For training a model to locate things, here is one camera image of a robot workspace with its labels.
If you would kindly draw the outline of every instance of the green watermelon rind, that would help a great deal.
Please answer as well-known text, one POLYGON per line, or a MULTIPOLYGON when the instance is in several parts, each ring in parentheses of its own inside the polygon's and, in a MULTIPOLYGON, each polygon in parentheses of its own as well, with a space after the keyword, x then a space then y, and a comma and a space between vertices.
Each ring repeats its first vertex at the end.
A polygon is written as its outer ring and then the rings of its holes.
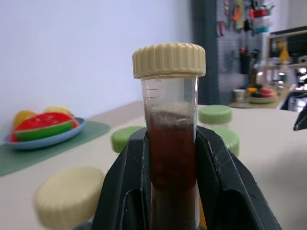
POLYGON ((48 138, 71 130, 72 125, 73 125, 73 120, 69 120, 66 122, 62 122, 60 124, 47 126, 44 128, 20 130, 16 131, 16 137, 19 141, 31 141, 31 140, 48 138))

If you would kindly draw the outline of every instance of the blue plate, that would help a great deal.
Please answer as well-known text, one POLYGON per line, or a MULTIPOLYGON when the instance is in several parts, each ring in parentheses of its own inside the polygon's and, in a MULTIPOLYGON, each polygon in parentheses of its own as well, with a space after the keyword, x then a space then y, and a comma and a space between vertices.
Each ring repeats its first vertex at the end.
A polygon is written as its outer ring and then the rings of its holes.
POLYGON ((75 117, 75 119, 79 122, 79 126, 70 131, 67 131, 67 132, 52 136, 52 137, 48 137, 48 138, 43 138, 39 140, 31 140, 31 141, 21 141, 21 142, 9 141, 11 135, 8 135, 4 139, 4 143, 9 145, 11 148, 15 150, 33 150, 33 149, 43 148, 43 147, 47 147, 50 145, 61 143, 63 141, 66 141, 76 136, 84 128, 85 120, 79 117, 75 117))

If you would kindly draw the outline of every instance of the red watermelon flesh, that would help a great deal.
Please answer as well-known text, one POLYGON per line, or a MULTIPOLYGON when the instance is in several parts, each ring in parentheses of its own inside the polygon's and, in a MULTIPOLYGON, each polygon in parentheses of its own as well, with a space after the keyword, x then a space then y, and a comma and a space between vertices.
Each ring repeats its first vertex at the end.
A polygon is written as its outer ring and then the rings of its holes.
POLYGON ((21 133, 27 130, 31 131, 31 130, 40 130, 44 128, 47 129, 48 127, 54 127, 56 125, 61 125, 61 124, 64 124, 70 121, 72 121, 72 125, 70 129, 73 129, 79 126, 78 121, 74 119, 72 116, 67 115, 67 114, 57 113, 57 112, 39 114, 37 116, 24 120, 12 133, 10 137, 10 141, 12 142, 19 141, 16 135, 16 132, 21 133))

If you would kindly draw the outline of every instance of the yellow toy fruit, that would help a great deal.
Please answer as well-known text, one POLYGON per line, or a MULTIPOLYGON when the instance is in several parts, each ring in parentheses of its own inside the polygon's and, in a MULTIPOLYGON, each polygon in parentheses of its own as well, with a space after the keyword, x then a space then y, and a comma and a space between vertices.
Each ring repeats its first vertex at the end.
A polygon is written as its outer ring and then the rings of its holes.
POLYGON ((51 113, 51 112, 63 113, 73 116, 72 112, 64 107, 51 106, 44 110, 44 113, 51 113))
POLYGON ((16 114, 14 118, 13 128, 16 129, 24 120, 34 117, 36 115, 37 114, 32 111, 28 111, 28 110, 20 111, 18 114, 16 114))

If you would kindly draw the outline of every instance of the cream screw cap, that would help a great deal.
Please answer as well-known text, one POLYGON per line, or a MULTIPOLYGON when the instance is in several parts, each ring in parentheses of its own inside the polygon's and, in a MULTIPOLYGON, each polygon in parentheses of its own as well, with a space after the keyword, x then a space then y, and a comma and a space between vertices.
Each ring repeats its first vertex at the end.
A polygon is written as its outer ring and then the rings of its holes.
POLYGON ((206 52, 189 43, 162 43, 146 46, 132 55, 133 76, 140 78, 169 73, 206 74, 206 52))
POLYGON ((96 212, 104 174, 100 169, 78 167, 48 178, 33 197, 42 225, 50 229, 72 229, 96 212))

